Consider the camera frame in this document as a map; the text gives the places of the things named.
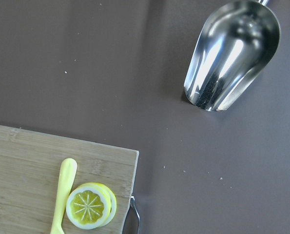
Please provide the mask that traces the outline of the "lemon slice top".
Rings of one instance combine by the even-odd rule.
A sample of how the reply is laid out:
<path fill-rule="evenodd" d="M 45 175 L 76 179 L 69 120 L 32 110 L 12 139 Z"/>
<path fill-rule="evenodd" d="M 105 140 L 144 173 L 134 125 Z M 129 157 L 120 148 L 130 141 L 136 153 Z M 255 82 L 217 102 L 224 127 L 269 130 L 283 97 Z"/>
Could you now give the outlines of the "lemon slice top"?
<path fill-rule="evenodd" d="M 100 185 L 84 184 L 74 189 L 66 202 L 66 214 L 76 227 L 91 230 L 101 227 L 110 216 L 111 197 Z"/>

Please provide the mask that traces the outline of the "steel scoop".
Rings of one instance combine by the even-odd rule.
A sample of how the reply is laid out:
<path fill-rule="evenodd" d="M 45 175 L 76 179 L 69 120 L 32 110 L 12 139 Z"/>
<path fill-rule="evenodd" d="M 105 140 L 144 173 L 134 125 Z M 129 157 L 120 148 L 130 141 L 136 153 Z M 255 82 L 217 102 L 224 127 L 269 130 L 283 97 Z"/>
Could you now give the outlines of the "steel scoop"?
<path fill-rule="evenodd" d="M 184 81 L 188 101 L 225 111 L 274 57 L 281 28 L 265 0 L 234 0 L 205 21 Z"/>

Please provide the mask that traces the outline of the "bamboo cutting board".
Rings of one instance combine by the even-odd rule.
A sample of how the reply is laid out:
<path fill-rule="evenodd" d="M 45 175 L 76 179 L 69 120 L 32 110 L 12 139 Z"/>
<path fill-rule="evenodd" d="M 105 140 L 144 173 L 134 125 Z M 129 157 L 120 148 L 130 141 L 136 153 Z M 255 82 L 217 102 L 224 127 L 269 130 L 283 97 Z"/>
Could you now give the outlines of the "bamboo cutting board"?
<path fill-rule="evenodd" d="M 48 234 L 62 161 L 73 158 L 73 186 L 97 182 L 116 195 L 117 211 L 93 234 L 122 233 L 138 151 L 0 125 L 0 234 Z"/>

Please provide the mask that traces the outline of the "yellow plastic knife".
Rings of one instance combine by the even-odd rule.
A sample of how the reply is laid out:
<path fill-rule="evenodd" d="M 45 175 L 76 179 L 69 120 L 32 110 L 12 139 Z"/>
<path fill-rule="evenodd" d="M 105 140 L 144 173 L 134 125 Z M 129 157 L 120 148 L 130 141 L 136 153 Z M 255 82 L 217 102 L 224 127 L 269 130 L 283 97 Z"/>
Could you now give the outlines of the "yellow plastic knife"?
<path fill-rule="evenodd" d="M 76 172 L 77 162 L 72 158 L 64 159 L 59 171 L 55 210 L 50 230 L 51 234 L 64 233 L 61 225 L 66 208 L 66 202 L 73 186 Z"/>

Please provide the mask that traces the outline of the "lemon slice underneath upper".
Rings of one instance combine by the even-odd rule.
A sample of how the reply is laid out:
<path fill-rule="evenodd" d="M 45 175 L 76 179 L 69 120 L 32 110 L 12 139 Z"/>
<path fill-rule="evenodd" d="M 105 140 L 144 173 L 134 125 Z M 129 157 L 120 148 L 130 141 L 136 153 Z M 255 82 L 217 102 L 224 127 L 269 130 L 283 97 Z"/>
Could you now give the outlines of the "lemon slice underneath upper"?
<path fill-rule="evenodd" d="M 115 194 L 113 193 L 113 191 L 109 187 L 107 187 L 106 185 L 102 185 L 102 187 L 108 192 L 108 194 L 110 196 L 110 200 L 111 200 L 111 210 L 110 210 L 110 213 L 109 213 L 107 219 L 101 225 L 103 227 L 103 226 L 106 226 L 108 223 L 110 223 L 113 220 L 113 218 L 115 217 L 116 210 L 117 210 L 117 201 L 116 201 Z"/>

